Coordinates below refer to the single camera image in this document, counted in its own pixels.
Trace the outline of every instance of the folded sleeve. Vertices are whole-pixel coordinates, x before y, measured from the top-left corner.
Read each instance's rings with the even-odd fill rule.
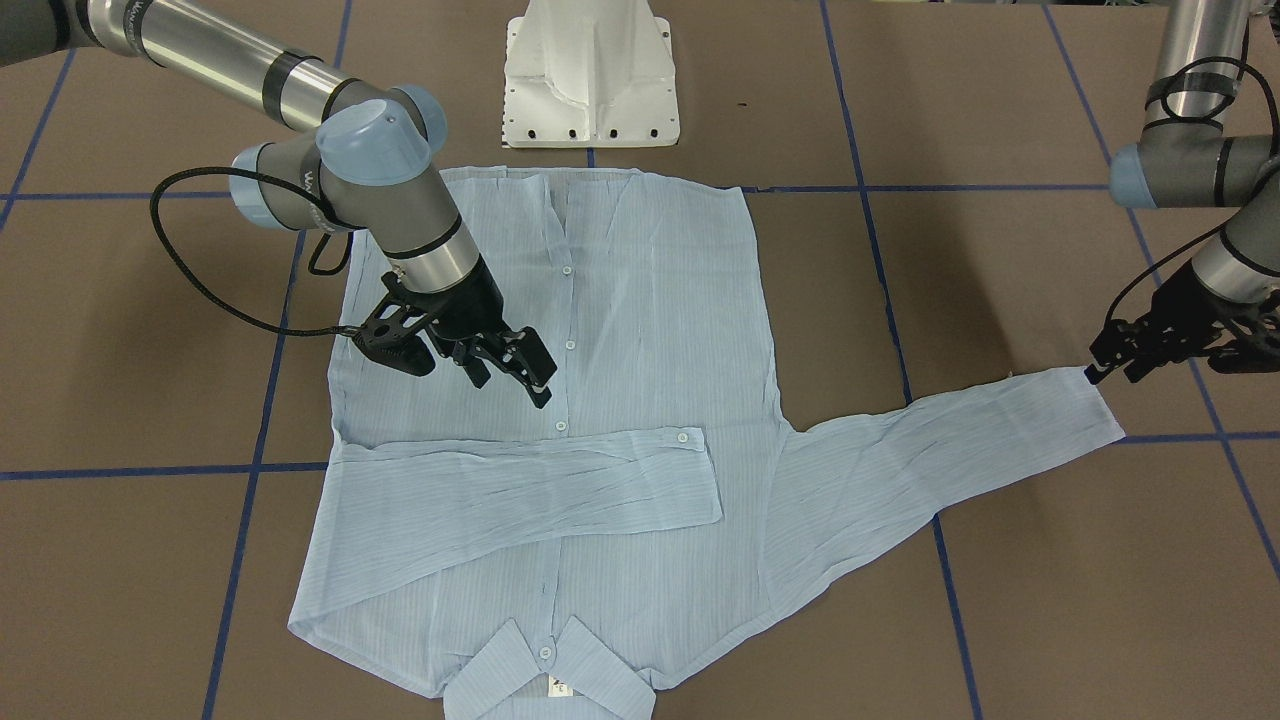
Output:
[[[338,442],[293,619],[390,592],[497,550],[714,523],[700,428],[530,442]]]
[[[783,443],[767,511],[764,564],[773,605],[794,611],[943,507],[1121,437],[1079,368],[794,433]]]

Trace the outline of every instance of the wrinkled fabric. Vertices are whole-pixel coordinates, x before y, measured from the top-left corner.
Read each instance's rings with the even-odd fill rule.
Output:
[[[795,432],[739,191],[445,172],[513,327],[559,370],[412,378],[346,340],[289,629],[451,720],[650,716],[671,688],[947,505],[1123,437],[1079,369]],[[357,237],[343,323],[381,299]],[[573,689],[548,697],[548,675]]]

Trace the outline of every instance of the silver robot arm segment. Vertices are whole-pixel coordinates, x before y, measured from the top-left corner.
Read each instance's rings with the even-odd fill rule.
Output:
[[[1220,373],[1280,372],[1280,137],[1224,137],[1222,126],[1245,74],[1252,5],[1179,0],[1170,9],[1142,140],[1112,159],[1111,195],[1126,208],[1240,210],[1202,236],[1151,311],[1133,323],[1108,314],[1091,346],[1094,383],[1121,366],[1138,382],[1192,357]]]
[[[503,322],[502,293],[431,163],[448,128],[430,94],[381,90],[187,0],[0,0],[0,65],[87,46],[146,58],[300,132],[233,167],[293,183],[329,213],[250,177],[230,178],[232,196],[268,228],[370,229],[393,272],[352,337],[369,359],[425,375],[425,337],[476,387],[489,379],[484,360],[547,404],[556,364],[536,331]]]

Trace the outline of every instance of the light blue shirt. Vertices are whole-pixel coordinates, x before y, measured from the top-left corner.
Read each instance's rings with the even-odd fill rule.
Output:
[[[1123,433],[1079,369],[795,432],[739,191],[626,170],[445,173],[559,370],[412,378],[346,340],[289,629],[451,720],[648,719],[671,688],[942,507]],[[357,241],[342,320],[381,297]],[[548,697],[552,675],[572,697]]]

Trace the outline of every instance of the black tape band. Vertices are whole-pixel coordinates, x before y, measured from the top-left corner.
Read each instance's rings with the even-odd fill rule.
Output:
[[[436,247],[444,245],[445,242],[451,241],[453,238],[453,236],[458,234],[460,229],[462,229],[462,215],[458,215],[457,219],[453,220],[453,225],[449,227],[449,229],[444,231],[444,234],[442,234],[440,237],[433,240],[431,242],[428,242],[422,247],[417,247],[417,249],[413,249],[413,250],[406,250],[404,252],[383,252],[383,255],[390,258],[392,260],[408,260],[410,258],[417,258],[419,255],[426,255],[428,252],[430,252],[430,251],[435,250]]]
[[[143,58],[155,63],[151,55],[147,55],[147,47],[142,42],[142,20],[147,15],[147,10],[151,8],[152,0],[129,0],[124,5],[124,38],[129,41],[129,47],[142,55]]]
[[[262,151],[264,151],[264,150],[266,150],[266,146],[268,146],[268,145],[275,145],[275,143],[274,143],[274,142],[264,142],[264,143],[262,143],[262,146],[257,149],[257,152],[256,152],[256,154],[253,155],[253,172],[261,172],[261,170],[259,169],[259,164],[257,164],[257,163],[259,163],[259,159],[260,159],[260,158],[262,156]],[[275,186],[271,186],[271,184],[262,184],[262,183],[259,183],[259,187],[257,187],[257,191],[259,191],[260,193],[262,193],[262,188],[264,188],[264,187],[275,187]],[[280,218],[279,218],[279,217],[278,217],[278,215],[275,214],[275,210],[273,210],[273,209],[271,209],[271,204],[266,201],[266,193],[262,193],[262,205],[265,205],[265,206],[266,206],[266,211],[268,211],[268,214],[270,214],[270,215],[271,215],[271,219],[273,219],[273,220],[275,220],[276,223],[280,223],[280,227],[282,227],[282,228],[285,228],[285,229],[291,229],[291,231],[293,231],[293,232],[298,232],[300,229],[302,229],[302,228],[293,228],[293,227],[289,227],[289,225],[287,225],[287,224],[284,223],[284,220],[282,220],[282,219],[280,219]]]
[[[1224,97],[1235,97],[1239,91],[1240,83],[1230,76],[1221,73],[1185,73],[1174,81],[1172,85],[1169,85],[1167,77],[1151,83],[1151,87],[1147,88],[1147,106],[1149,108],[1152,102],[1160,102],[1162,95],[1216,92]]]
[[[1262,273],[1263,275],[1267,275],[1270,278],[1280,278],[1280,270],[1272,270],[1270,268],[1265,268],[1254,263],[1253,260],[1249,260],[1234,245],[1231,245],[1231,238],[1226,237],[1226,228],[1222,228],[1221,234],[1222,234],[1222,247],[1225,247],[1226,251],[1231,254],[1231,258],[1239,260],[1242,265],[1253,270],[1254,273]]]
[[[342,91],[347,90],[347,86],[353,82],[360,82],[360,81],[353,77],[349,77],[339,82],[338,87],[333,88],[333,92],[329,94],[329,99],[324,101],[324,113],[320,113],[320,122],[329,119],[329,113],[333,113],[333,104],[338,101],[338,96],[342,95]]]
[[[81,29],[99,47],[102,46],[99,42],[97,36],[93,35],[93,26],[88,22],[88,0],[76,0],[76,19],[81,22]]]
[[[72,22],[67,17],[67,5],[63,0],[49,0],[49,10],[54,14],[54,28],[58,36],[54,38],[54,53],[67,50],[72,41]]]
[[[307,60],[319,60],[315,55],[302,55],[294,50],[285,50],[271,60],[271,67],[266,69],[262,78],[262,111],[268,118],[284,123],[284,114],[280,111],[280,95],[284,92],[284,83],[289,81],[293,68]]]
[[[1226,206],[1226,161],[1231,156],[1234,137],[1222,141],[1222,150],[1217,152],[1217,168],[1213,170],[1213,205]]]
[[[1153,122],[1149,122],[1149,123],[1142,126],[1142,129],[1143,131],[1148,131],[1151,128],[1158,128],[1160,126],[1171,126],[1171,124],[1210,126],[1210,127],[1213,127],[1213,128],[1217,128],[1217,129],[1222,129],[1222,123],[1220,123],[1217,120],[1198,120],[1196,118],[1188,118],[1188,119],[1162,118],[1160,120],[1153,120]]]
[[[307,145],[307,151],[302,155],[302,163],[298,165],[298,186],[302,190],[315,195],[316,197],[324,197],[324,188],[320,186],[320,177],[323,168],[323,160],[320,158],[320,149],[316,147],[315,142]],[[333,208],[329,208],[330,213],[335,213]],[[360,225],[348,225],[342,222],[340,218],[334,218],[330,220],[316,205],[307,204],[307,214],[311,215],[311,222],[316,224],[317,228],[328,233],[340,233],[361,229]]]

